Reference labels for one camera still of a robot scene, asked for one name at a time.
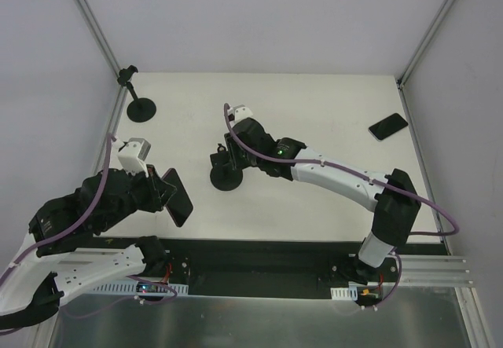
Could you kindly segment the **black phone stand round base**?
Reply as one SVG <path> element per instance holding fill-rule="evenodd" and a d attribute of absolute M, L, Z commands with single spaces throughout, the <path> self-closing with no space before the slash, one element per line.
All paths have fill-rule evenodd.
<path fill-rule="evenodd" d="M 218 144 L 216 152 L 210 155 L 210 161 L 210 181 L 217 190 L 229 192 L 240 186 L 243 172 L 233 167 L 229 152 L 223 144 Z"/>

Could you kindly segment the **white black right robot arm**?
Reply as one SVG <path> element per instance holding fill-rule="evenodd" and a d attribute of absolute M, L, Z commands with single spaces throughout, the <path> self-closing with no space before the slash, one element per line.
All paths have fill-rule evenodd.
<path fill-rule="evenodd" d="M 373 213 L 370 233 L 358 253 L 339 267 L 347 280 L 367 284 L 380 274 L 384 259 L 408 240 L 420 201 L 406 172 L 395 169 L 384 174 L 336 162 L 301 141 L 273 139 L 251 117 L 226 125 L 226 145 L 234 168 L 256 167 L 272 178 L 314 185 Z"/>

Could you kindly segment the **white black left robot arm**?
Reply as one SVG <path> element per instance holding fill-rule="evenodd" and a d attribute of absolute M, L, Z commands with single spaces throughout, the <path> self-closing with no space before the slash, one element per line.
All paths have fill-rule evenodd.
<path fill-rule="evenodd" d="M 155 213 L 176 193 L 154 166 L 136 175 L 110 169 L 72 194 L 46 202 L 28 225 L 21 250 L 1 277 L 1 331 L 50 319 L 81 294 L 119 277 L 159 276 L 167 254 L 156 236 L 142 236 L 120 253 L 59 270 L 76 249 L 136 211 Z"/>

